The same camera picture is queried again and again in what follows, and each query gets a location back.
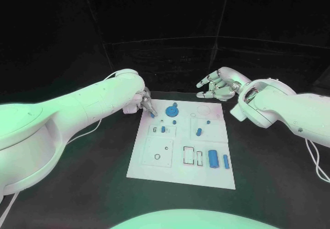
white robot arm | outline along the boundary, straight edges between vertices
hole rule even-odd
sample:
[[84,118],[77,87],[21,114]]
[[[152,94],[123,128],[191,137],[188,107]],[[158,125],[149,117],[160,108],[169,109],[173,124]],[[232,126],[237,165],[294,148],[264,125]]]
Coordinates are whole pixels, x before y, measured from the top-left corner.
[[238,71],[222,67],[198,83],[211,83],[211,90],[198,93],[199,98],[227,101],[240,94],[231,114],[240,121],[248,118],[256,125],[269,128],[280,120],[292,132],[330,147],[330,98],[318,94],[296,94],[279,80],[251,81]]
[[120,109],[156,116],[150,91],[132,69],[38,104],[0,105],[0,202],[52,171],[74,134]]

blue object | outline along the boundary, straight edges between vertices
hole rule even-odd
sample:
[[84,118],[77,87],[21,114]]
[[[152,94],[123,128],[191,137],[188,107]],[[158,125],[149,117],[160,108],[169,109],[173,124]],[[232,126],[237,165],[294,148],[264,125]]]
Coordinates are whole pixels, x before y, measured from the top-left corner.
[[173,106],[168,107],[165,112],[169,117],[176,117],[179,114],[178,103],[173,103]]
[[218,152],[217,152],[217,150],[209,150],[209,161],[211,161],[211,168],[220,168],[220,161],[218,161]]
[[230,169],[228,155],[224,155],[225,168]]
[[202,129],[199,128],[196,135],[201,136],[201,134],[202,134]]

black table surface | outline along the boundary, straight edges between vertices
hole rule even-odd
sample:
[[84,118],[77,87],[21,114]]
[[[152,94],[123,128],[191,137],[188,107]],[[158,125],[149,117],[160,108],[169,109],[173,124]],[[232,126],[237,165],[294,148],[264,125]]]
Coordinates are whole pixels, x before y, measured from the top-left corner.
[[[152,96],[221,102],[185,93]],[[230,113],[235,101],[221,103],[237,190],[127,178],[142,110],[129,115],[119,111],[67,146],[51,174],[21,192],[3,229],[107,229],[139,215],[179,208],[231,213],[283,229],[330,228],[330,184],[316,175],[305,139],[280,121],[269,129],[240,122]],[[330,174],[330,150],[318,147]]]

cable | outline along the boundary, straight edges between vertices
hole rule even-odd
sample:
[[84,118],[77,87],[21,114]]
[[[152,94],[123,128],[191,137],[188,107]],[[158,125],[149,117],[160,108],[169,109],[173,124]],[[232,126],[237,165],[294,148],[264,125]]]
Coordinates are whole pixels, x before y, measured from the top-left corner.
[[[116,74],[119,71],[116,71],[114,73],[111,73],[111,74],[107,76],[107,78],[106,78],[104,80],[107,80],[107,79],[111,77],[111,75]],[[93,131],[97,130],[97,128],[98,128],[98,126],[100,126],[100,123],[101,123],[101,120],[103,120],[103,119],[100,119],[98,125],[97,125],[97,127],[96,127],[96,129],[94,129]],[[67,144],[70,144],[71,142],[74,142],[80,137],[88,135],[93,131],[90,131],[90,132],[87,132],[86,134],[83,134],[83,135],[80,135],[78,137],[75,137]]]
[[16,200],[16,198],[18,198],[18,195],[19,195],[19,192],[15,193],[15,196],[13,196],[13,198],[12,198],[12,200],[11,200],[11,203],[9,203],[9,207],[6,208],[6,210],[5,210],[5,212],[3,212],[3,215],[2,215],[2,217],[0,217],[0,227],[2,227],[2,225],[3,225],[5,219],[6,219],[8,214],[9,214],[9,210],[11,210],[11,208],[12,208],[13,203],[15,203],[15,200]]
[[315,164],[316,164],[316,173],[318,173],[320,179],[330,183],[330,178],[329,178],[328,174],[323,172],[323,170],[322,170],[322,168],[320,168],[320,166],[319,166],[319,163],[320,163],[320,153],[319,153],[319,149],[318,149],[318,147],[316,147],[316,145],[315,145],[315,142],[310,140],[312,145],[313,145],[313,147],[315,147],[315,149],[316,149],[316,158],[315,158],[315,155],[313,155],[313,153],[312,153],[312,149],[310,149],[310,146],[309,146],[309,141],[307,141],[307,139],[305,139],[305,141],[306,141],[307,149],[309,149],[310,154],[312,154],[312,159],[313,159]]

